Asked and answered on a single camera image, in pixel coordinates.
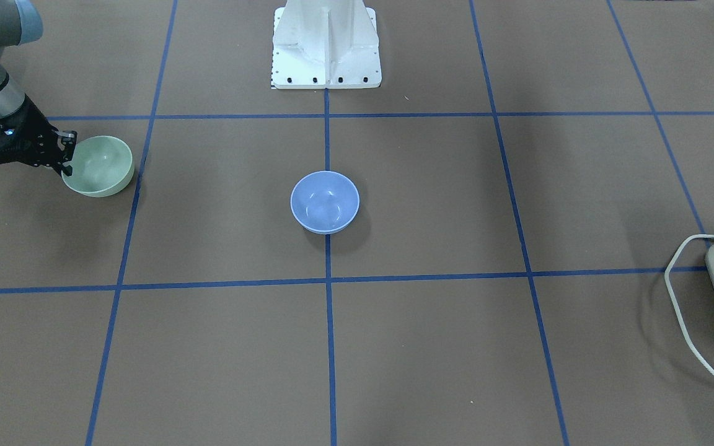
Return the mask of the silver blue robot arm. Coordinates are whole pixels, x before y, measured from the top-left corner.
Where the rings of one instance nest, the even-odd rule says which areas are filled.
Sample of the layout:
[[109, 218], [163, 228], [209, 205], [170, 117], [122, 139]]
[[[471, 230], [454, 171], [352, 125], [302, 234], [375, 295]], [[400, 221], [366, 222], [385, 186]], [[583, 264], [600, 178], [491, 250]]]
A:
[[[30, 1], [0, 1], [0, 48], [36, 42], [42, 17]], [[48, 167], [71, 176], [77, 133], [57, 130], [0, 63], [0, 165]]]

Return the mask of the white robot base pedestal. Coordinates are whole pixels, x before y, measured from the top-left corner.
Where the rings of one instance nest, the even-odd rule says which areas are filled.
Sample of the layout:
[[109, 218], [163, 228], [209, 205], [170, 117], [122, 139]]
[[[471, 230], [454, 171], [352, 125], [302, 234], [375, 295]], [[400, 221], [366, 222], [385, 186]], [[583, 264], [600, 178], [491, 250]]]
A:
[[273, 14], [270, 85], [278, 90], [382, 84], [376, 11], [363, 1], [288, 1]]

